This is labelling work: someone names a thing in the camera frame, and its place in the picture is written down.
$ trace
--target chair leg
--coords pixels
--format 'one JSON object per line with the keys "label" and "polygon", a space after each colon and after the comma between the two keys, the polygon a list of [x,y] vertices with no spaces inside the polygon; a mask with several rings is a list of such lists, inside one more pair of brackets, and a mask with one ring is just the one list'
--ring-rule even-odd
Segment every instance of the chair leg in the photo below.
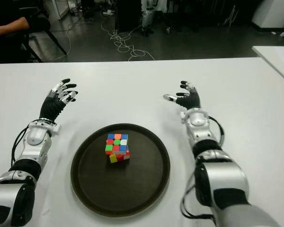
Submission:
{"label": "chair leg", "polygon": [[51,39],[54,41],[54,43],[60,48],[60,50],[65,54],[67,55],[67,52],[61,47],[61,45],[59,44],[58,40],[56,39],[56,37],[49,31],[49,30],[46,30],[45,31],[49,37],[51,37]]}
{"label": "chair leg", "polygon": [[35,51],[28,45],[24,44],[26,49],[37,59],[38,62],[42,63],[43,61],[39,58],[39,56],[35,53]]}

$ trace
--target robotic arm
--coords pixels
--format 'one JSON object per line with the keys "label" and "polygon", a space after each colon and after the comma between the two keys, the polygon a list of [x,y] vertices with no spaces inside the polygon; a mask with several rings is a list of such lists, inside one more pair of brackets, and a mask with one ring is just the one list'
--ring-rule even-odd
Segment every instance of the robotic arm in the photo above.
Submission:
{"label": "robotic arm", "polygon": [[182,116],[195,157],[195,190],[199,203],[211,208],[218,227],[279,227],[266,212],[249,204],[247,178],[234,160],[222,150],[207,112],[201,109],[195,87],[181,81],[189,93],[164,98],[187,108]]}
{"label": "robotic arm", "polygon": [[[47,162],[51,137],[59,131],[54,121],[69,102],[76,100],[74,97],[78,93],[66,91],[76,87],[75,84],[66,85],[69,81],[60,81],[49,92],[41,107],[39,119],[31,122],[14,143],[11,168],[0,177],[0,227],[24,226],[32,217],[36,183]],[[15,160],[16,146],[22,138],[24,148]]]}

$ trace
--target rubik's cube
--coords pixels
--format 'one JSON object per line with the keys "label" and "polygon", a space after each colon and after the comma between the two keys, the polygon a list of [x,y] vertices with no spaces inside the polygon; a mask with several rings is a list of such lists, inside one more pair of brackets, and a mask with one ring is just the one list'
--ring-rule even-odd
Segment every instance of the rubik's cube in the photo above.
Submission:
{"label": "rubik's cube", "polygon": [[105,153],[109,155],[111,163],[129,159],[127,134],[109,134],[106,141]]}

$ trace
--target white table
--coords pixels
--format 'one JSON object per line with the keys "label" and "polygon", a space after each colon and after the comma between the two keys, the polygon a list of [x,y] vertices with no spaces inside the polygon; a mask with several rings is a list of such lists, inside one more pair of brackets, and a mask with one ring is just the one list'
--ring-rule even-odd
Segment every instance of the white table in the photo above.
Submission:
{"label": "white table", "polygon": [[284,78],[284,46],[253,46],[252,49]]}
{"label": "white table", "polygon": [[[15,137],[38,117],[47,92],[63,78],[77,83],[79,94],[57,119],[62,131],[53,138],[28,227],[212,227],[208,220],[191,221],[179,212],[193,156],[181,108],[162,95],[178,92],[183,79],[197,86],[203,108],[223,125],[223,148],[248,177],[249,201],[284,227],[284,80],[261,58],[0,65],[0,175],[9,168]],[[119,122],[153,131],[169,152],[171,173],[166,192],[150,209],[111,219],[79,202],[70,167],[87,136]],[[189,206],[196,213],[208,210],[195,199]]]}

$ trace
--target brown tray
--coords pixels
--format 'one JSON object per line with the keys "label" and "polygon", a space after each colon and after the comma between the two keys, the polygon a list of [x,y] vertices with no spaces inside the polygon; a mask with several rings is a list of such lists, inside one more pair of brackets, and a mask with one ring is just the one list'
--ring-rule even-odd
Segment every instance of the brown tray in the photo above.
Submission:
{"label": "brown tray", "polygon": [[[109,133],[129,136],[129,160],[110,163],[105,154]],[[90,210],[126,217],[148,208],[164,191],[170,172],[169,155],[151,131],[134,124],[114,124],[89,136],[71,165],[71,183]]]}

